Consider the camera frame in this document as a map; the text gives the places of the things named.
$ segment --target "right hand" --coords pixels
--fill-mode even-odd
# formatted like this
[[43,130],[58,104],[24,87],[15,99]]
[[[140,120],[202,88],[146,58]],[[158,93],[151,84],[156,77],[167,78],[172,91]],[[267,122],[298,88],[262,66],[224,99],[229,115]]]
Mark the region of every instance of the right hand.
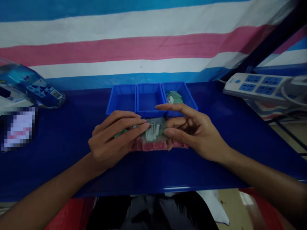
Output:
[[210,118],[185,104],[161,104],[156,109],[179,111],[185,117],[170,118],[164,134],[169,138],[188,144],[201,157],[221,162],[230,152]]

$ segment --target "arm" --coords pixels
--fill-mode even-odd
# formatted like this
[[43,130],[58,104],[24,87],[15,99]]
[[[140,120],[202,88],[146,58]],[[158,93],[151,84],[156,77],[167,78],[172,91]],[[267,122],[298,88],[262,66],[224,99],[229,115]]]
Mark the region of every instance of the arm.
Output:
[[307,186],[296,179],[265,166],[234,149],[218,163],[255,188],[297,229],[307,225]]
[[[75,165],[27,195],[0,217],[0,229],[44,229],[65,203],[88,181],[113,167],[131,149],[149,123],[132,112],[116,111],[96,126],[91,152]],[[139,125],[113,139],[123,129]]]
[[163,104],[157,109],[180,111],[186,117],[167,121],[165,135],[191,146],[204,159],[214,161],[254,187],[300,229],[307,225],[307,186],[230,148],[210,118],[184,104]]

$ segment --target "forearm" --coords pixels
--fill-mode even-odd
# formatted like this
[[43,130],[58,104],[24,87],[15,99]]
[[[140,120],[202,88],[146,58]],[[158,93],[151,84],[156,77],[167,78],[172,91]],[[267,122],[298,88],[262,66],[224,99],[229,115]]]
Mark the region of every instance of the forearm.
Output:
[[14,205],[0,217],[0,229],[44,229],[65,203],[84,184],[97,176],[87,169],[88,157]]
[[255,188],[292,224],[306,224],[305,184],[233,149],[229,150],[228,156],[219,163]]

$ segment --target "pixelated area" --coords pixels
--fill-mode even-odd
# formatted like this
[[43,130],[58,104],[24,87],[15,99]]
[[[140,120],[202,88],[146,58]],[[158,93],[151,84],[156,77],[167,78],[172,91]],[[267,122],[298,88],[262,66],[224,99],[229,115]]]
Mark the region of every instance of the pixelated area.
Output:
[[12,112],[1,114],[1,151],[16,151],[30,143],[35,132],[35,107],[15,108]]

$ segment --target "small blue tray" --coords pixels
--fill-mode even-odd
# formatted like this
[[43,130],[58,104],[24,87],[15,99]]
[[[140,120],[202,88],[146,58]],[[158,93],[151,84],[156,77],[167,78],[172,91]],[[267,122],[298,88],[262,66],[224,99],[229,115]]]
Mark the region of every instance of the small blue tray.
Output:
[[106,114],[115,110],[137,112],[137,85],[114,85],[111,91]]
[[160,83],[137,84],[137,114],[144,118],[164,117],[166,111],[155,108],[164,103],[166,97]]
[[[188,90],[186,84],[183,81],[166,82],[162,83],[161,86],[165,97],[164,100],[166,101],[166,103],[167,103],[166,93],[169,93],[172,90],[176,90],[182,96],[184,104],[195,110],[198,110],[198,107],[193,97],[191,96],[190,91]],[[166,117],[184,117],[184,115],[181,112],[167,111]]]

